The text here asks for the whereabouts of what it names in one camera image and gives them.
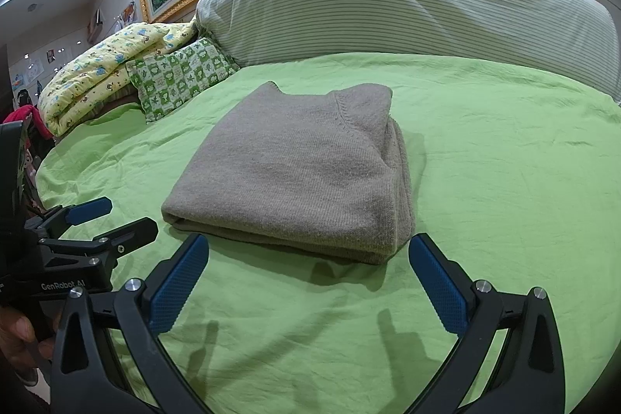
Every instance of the folded sweater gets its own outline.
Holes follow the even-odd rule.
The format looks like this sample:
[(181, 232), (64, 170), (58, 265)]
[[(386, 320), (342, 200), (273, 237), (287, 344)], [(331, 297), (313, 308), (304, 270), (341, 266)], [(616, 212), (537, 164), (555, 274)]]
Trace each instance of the folded sweater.
[(392, 90), (287, 95), (264, 83), (207, 135), (162, 205), (180, 230), (387, 261), (414, 226)]

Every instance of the striped headboard cover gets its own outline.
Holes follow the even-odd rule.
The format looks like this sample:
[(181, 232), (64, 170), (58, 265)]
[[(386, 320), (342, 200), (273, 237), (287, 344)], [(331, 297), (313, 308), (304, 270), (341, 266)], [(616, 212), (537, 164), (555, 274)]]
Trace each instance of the striped headboard cover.
[(200, 0), (196, 13), (242, 66), (454, 55), (555, 72), (621, 99), (619, 39), (595, 0)]

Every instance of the bed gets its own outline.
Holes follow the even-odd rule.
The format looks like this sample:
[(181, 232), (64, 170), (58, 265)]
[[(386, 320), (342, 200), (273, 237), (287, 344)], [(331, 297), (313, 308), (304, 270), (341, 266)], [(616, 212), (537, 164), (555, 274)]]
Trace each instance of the bed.
[[(204, 22), (223, 11), (201, 13)], [(47, 207), (103, 195), (114, 203), (110, 215), (67, 237), (157, 220), (156, 242), (123, 257), (113, 284), (145, 277), (185, 237), (162, 220), (161, 203), (243, 97), (268, 80), (287, 94), (382, 83), (393, 90), (391, 114), (406, 142), (416, 232), (430, 234), (473, 279), (513, 293), (545, 287), (570, 412), (621, 340), (621, 110), (611, 95), (481, 57), (342, 51), (244, 65), (162, 120), (146, 123), (138, 105), (122, 105), (54, 148), (37, 174)], [(405, 248), (378, 267), (213, 236), (209, 244), (209, 264), (161, 341), (214, 412), (401, 413), (454, 343)], [(484, 387), (502, 337), (468, 398)], [(133, 387), (148, 399), (114, 338)]]

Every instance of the silver bolt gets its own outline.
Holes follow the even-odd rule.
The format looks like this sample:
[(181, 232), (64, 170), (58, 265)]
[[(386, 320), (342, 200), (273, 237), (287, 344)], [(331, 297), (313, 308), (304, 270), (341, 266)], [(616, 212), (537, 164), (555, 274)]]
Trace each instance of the silver bolt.
[(80, 298), (80, 296), (82, 296), (82, 293), (84, 293), (82, 286), (75, 286), (69, 290), (69, 296), (71, 298)]
[(125, 283), (125, 290), (127, 290), (128, 292), (135, 292), (137, 290), (140, 290), (142, 286), (142, 281), (136, 277), (130, 279), (129, 281), (127, 281), (127, 283)]
[(548, 296), (545, 290), (543, 288), (539, 288), (539, 286), (533, 288), (533, 295), (535, 295), (540, 300), (544, 300)]
[(476, 287), (477, 291), (481, 293), (488, 293), (492, 290), (492, 283), (490, 283), (489, 281), (485, 281), (484, 279), (477, 281), (474, 286)]

